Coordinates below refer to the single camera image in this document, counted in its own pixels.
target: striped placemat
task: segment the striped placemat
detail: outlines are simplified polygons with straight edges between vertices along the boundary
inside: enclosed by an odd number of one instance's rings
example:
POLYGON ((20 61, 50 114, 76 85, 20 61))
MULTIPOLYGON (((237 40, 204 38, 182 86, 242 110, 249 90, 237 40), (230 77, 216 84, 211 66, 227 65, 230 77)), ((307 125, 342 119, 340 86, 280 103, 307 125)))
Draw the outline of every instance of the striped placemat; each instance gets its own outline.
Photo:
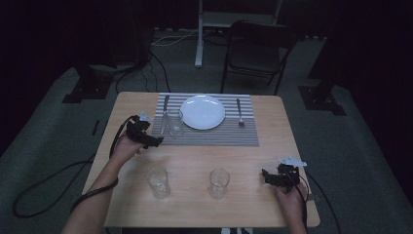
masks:
POLYGON ((179 109, 181 104, 192 96, 207 95, 217 98, 225 108, 225 118, 221 124, 210 130, 196 130, 184 124, 183 135, 172 137, 168 127, 164 131, 163 145, 209 145, 209 146, 259 146, 255 127, 254 113, 249 95, 219 95, 219 94, 182 94, 160 93, 152 129, 152 136, 161 134, 164 99, 169 95, 168 110, 179 109), (237 98, 240 99, 243 112, 244 127, 238 126, 237 98))

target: gray carpet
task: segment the gray carpet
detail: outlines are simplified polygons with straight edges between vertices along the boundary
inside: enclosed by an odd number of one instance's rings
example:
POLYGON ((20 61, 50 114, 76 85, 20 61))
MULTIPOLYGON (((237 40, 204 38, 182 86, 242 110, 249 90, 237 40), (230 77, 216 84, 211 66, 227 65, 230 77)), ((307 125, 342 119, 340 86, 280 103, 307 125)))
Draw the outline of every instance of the gray carpet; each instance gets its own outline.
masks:
MULTIPOLYGON (((222 39, 211 40, 223 43, 222 39)), ((297 44, 279 91, 301 157, 309 165, 307 171, 322 186, 337 213, 343 233, 413 233, 412 206, 394 179, 349 92, 339 87, 332 91, 347 116, 305 109, 298 86, 315 86, 319 82, 306 78, 321 47, 322 42, 318 40, 297 44)), ((152 48, 167 70, 172 92, 218 93, 225 48, 206 43, 201 69, 194 67, 195 51, 195 40, 152 48)), ((239 79, 235 76, 239 75, 230 76, 226 93, 271 95, 274 91, 275 82, 267 87, 265 80, 252 83, 244 76, 239 79)), ((81 172, 61 200, 46 213, 33 218, 17 218, 12 213, 12 203, 24 188, 64 166, 86 160, 98 148, 116 99, 115 83, 106 99, 62 104, 77 79, 74 69, 69 69, 56 79, 32 118, 0 158, 0 233, 59 233, 71 205, 81 194, 90 166, 81 172), (100 124, 93 134, 97 120, 100 124)), ((155 59, 151 59, 142 72, 126 76, 118 89, 168 91, 162 67, 155 59)), ((44 209, 57 198, 79 168, 58 175, 24 197, 19 211, 30 214, 44 209)), ((319 197, 317 206, 321 219, 321 224, 310 228, 309 232, 337 233, 325 198, 315 184, 311 180, 309 182, 319 197)), ((110 230, 119 233, 117 228, 110 230)), ((285 228, 254 229, 254 233, 264 232, 287 233, 285 228)))

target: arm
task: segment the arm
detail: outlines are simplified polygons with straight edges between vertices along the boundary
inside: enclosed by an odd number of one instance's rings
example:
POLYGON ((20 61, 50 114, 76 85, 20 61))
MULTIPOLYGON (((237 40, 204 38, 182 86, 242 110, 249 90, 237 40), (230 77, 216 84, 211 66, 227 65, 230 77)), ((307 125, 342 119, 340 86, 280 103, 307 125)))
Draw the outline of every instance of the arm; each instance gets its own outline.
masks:
MULTIPOLYGON (((297 187, 304 196, 307 194, 307 188, 302 183, 298 184, 297 187)), ((276 197, 282 208, 282 215, 291 234, 307 233, 302 219, 303 201, 297 189, 293 187, 287 194, 284 194, 279 187, 275 187, 275 189, 276 197)))
MULTIPOLYGON (((127 136, 122 136, 112 157, 100 172, 89 191, 113 183, 118 173, 128 160, 144 145, 131 141, 127 136)), ((113 189, 97 194, 80 203, 73 210, 61 233, 101 233, 106 219, 113 189)))

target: empty glass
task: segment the empty glass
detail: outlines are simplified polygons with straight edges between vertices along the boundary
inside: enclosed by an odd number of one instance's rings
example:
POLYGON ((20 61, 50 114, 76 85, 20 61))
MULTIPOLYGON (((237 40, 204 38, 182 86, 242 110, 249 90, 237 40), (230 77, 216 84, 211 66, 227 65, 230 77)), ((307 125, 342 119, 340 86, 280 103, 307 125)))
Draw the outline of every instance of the empty glass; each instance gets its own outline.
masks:
POLYGON ((180 110, 170 110, 167 112, 169 133, 173 137, 179 137, 183 133, 183 114, 180 110))
POLYGON ((156 198, 165 198, 169 195, 170 188, 167 171, 162 168, 154 168, 149 171, 146 178, 156 198))
POLYGON ((214 198, 222 198, 230 182, 230 175, 223 169, 215 169, 210 173, 209 179, 209 194, 214 198))

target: person's right hand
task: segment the person's right hand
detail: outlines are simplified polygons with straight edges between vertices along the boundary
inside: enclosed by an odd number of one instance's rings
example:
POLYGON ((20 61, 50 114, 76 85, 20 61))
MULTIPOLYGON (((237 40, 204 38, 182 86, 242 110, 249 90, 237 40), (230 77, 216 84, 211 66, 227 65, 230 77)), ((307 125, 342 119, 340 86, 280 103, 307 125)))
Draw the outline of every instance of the person's right hand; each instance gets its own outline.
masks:
MULTIPOLYGON (((297 187, 298 189, 300 189, 301 194, 305 198, 308 193, 307 188, 304 186, 303 183, 298 184, 297 187)), ((282 209, 282 214, 290 229, 294 229, 294 227, 300 226, 299 229, 301 230, 301 226, 304 227, 302 219, 304 204, 300 194, 298 193, 298 190, 295 187, 293 187, 291 191, 285 194, 281 188, 275 187, 275 192, 276 197, 279 200, 280 207, 282 209)))

